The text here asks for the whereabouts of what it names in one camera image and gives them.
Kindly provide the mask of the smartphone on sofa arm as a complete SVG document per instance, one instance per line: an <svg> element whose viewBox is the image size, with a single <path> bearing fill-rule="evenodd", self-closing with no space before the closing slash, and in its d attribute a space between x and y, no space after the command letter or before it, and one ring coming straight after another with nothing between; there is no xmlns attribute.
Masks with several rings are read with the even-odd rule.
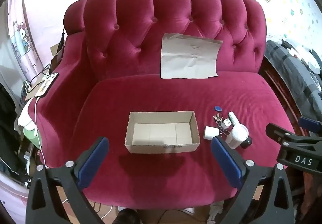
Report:
<svg viewBox="0 0 322 224"><path fill-rule="evenodd" d="M50 74L41 84L40 88L38 89L38 91L36 92L35 96L36 98L38 97L43 97L47 94L47 92L49 91L50 87L53 85L54 81L56 80L56 78L58 77L59 73L55 72Z"/></svg>

